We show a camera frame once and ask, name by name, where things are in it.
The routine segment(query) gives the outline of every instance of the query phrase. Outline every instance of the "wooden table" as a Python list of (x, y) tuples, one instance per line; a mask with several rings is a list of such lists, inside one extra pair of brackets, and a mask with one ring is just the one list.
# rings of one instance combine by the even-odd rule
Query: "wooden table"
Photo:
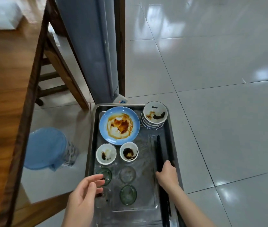
[(12, 221), (49, 22), (46, 0), (16, 1), (25, 17), (0, 31), (0, 226)]

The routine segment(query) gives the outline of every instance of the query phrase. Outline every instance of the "person's right hand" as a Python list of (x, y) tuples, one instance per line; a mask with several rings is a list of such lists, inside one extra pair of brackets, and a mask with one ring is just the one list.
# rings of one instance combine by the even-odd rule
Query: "person's right hand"
[(159, 185), (168, 192), (170, 188), (179, 185), (176, 168), (173, 167), (169, 160), (163, 164), (162, 171), (156, 171), (156, 178)]

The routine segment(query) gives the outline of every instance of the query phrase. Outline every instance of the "rectangular tray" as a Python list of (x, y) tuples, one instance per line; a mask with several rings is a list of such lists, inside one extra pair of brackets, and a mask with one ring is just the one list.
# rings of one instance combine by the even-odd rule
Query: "rectangular tray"
[[(112, 107), (124, 106), (132, 109), (140, 116), (145, 104), (98, 104), (94, 107), (92, 115), (89, 150), (87, 156), (86, 177), (96, 173), (101, 165), (95, 158), (97, 148), (106, 143), (99, 132), (99, 121), (102, 115)], [(142, 124), (138, 136), (133, 142), (138, 146), (139, 155), (132, 163), (125, 163), (119, 156), (120, 146), (117, 149), (117, 157), (113, 164), (106, 166), (112, 172), (111, 182), (105, 186), (110, 190), (107, 202), (102, 203), (101, 208), (95, 205), (92, 226), (162, 226), (162, 214), (159, 199), (159, 185), (155, 178), (156, 154), (154, 141), (160, 136), (163, 160), (170, 160), (176, 167), (179, 184), (182, 181), (177, 161), (177, 153), (171, 128), (170, 116), (164, 126), (158, 130), (146, 129)], [(132, 166), (136, 170), (136, 179), (131, 183), (136, 188), (137, 199), (134, 204), (125, 206), (121, 203), (119, 192), (125, 184), (120, 180), (119, 172), (124, 166)], [(185, 226), (176, 211), (174, 204), (170, 202), (171, 214), (170, 226)]]

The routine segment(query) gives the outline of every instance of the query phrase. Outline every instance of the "floor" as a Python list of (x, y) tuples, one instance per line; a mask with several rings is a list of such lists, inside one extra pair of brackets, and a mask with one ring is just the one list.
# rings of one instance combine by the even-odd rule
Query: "floor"
[[(268, 0), (126, 0), (126, 97), (169, 108), (184, 190), (217, 226), (268, 226)], [(24, 169), (31, 202), (74, 189), (87, 157), (90, 112), (69, 93), (45, 100), (32, 130), (57, 127), (81, 154), (73, 168)]]

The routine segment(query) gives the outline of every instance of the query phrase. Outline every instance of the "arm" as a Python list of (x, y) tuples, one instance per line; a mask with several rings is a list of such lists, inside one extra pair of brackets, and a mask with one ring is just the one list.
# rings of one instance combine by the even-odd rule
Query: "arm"
[(156, 172), (159, 184), (168, 193), (188, 227), (214, 227), (215, 224), (193, 203), (178, 184), (176, 168), (166, 161), (162, 171)]

